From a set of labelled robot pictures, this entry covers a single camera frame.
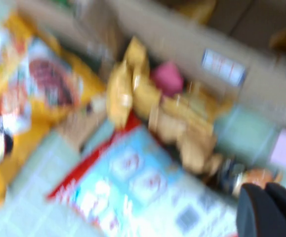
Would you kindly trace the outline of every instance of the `snack bag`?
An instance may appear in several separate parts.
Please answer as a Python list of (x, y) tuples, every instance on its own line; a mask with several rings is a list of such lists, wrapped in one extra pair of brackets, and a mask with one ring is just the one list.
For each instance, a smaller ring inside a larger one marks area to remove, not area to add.
[(12, 14), (0, 29), (0, 96), (9, 90), (21, 94), (33, 119), (53, 123), (105, 86), (54, 38)]
[(175, 164), (131, 114), (47, 197), (107, 237), (226, 237), (236, 209)]
[(0, 206), (8, 184), (50, 131), (49, 122), (32, 122), (27, 103), (22, 90), (12, 89), (0, 97)]

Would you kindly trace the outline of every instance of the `cardboard box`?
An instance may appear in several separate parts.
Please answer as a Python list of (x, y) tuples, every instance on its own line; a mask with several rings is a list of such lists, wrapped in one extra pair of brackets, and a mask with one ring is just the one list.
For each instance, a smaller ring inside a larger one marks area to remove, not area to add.
[[(60, 18), (54, 9), (48, 14), (39, 10), (41, 0), (17, 2), (21, 10), (87, 49), (87, 39), (67, 17)], [(270, 35), (286, 27), (286, 0), (219, 0), (207, 28), (152, 0), (109, 2), (120, 26), (137, 35), (153, 56), (173, 60), (188, 79), (202, 81), (219, 96), (233, 95), (286, 126), (286, 60), (278, 61), (267, 48)]]

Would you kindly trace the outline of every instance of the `floor tile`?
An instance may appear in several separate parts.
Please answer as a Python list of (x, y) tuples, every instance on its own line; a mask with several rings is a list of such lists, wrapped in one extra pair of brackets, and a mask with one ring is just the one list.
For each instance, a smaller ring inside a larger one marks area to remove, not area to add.
[(46, 201), (46, 195), (52, 190), (53, 186), (46, 182), (36, 179), (36, 182), (31, 185), (24, 193), (23, 198), (34, 206), (37, 210), (43, 212), (51, 205)]
[(27, 201), (22, 200), (10, 215), (8, 222), (21, 230), (23, 236), (29, 236), (36, 227), (41, 214), (35, 210)]
[(21, 231), (17, 227), (5, 223), (3, 228), (0, 230), (0, 237), (25, 237), (25, 236), (21, 234)]
[(62, 232), (61, 229), (47, 222), (43, 222), (34, 235), (34, 237), (67, 237), (67, 236), (68, 235)]

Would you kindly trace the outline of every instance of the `plastic packaging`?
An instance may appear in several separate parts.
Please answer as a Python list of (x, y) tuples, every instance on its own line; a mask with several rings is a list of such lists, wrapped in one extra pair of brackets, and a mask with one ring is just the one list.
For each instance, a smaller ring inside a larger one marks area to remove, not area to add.
[(50, 131), (49, 122), (32, 121), (31, 111), (20, 107), (17, 97), (13, 99), (7, 101), (11, 104), (0, 105), (0, 206), (4, 203), (8, 184)]
[(162, 108), (152, 108), (148, 128), (163, 143), (177, 146), (183, 167), (191, 173), (212, 176), (223, 162), (221, 155), (213, 154), (214, 134), (190, 127), (184, 119), (166, 114)]
[(179, 95), (176, 99), (211, 123), (229, 112), (234, 105), (231, 98), (219, 99), (197, 81), (188, 83), (187, 93)]
[(152, 107), (160, 103), (162, 93), (140, 68), (134, 69), (132, 87), (134, 110), (140, 118), (147, 120)]
[(111, 72), (107, 87), (108, 118), (116, 129), (124, 128), (132, 110), (132, 76), (126, 61), (115, 65)]
[(132, 115), (47, 197), (107, 237), (227, 237), (236, 209), (175, 164)]
[(51, 127), (105, 91), (57, 40), (13, 13), (0, 28), (0, 206)]
[(108, 81), (108, 117), (116, 128), (125, 126), (132, 108), (141, 118), (148, 119), (152, 106), (160, 103), (162, 93), (149, 74), (147, 50), (133, 37), (121, 65), (115, 66)]
[(58, 122), (105, 86), (55, 38), (14, 13), (0, 28), (0, 95), (11, 89), (28, 101), (32, 118)]
[(187, 124), (195, 130), (198, 130), (203, 134), (213, 134), (213, 124), (195, 113), (185, 103), (176, 99), (164, 97), (161, 108), (167, 114), (186, 121)]

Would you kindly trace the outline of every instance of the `white label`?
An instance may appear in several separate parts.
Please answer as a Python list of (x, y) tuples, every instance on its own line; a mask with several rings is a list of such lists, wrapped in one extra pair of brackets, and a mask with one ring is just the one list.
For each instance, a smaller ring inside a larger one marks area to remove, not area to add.
[(205, 70), (222, 78), (232, 86), (240, 86), (245, 79), (246, 69), (242, 64), (210, 49), (206, 49), (204, 52), (202, 66)]

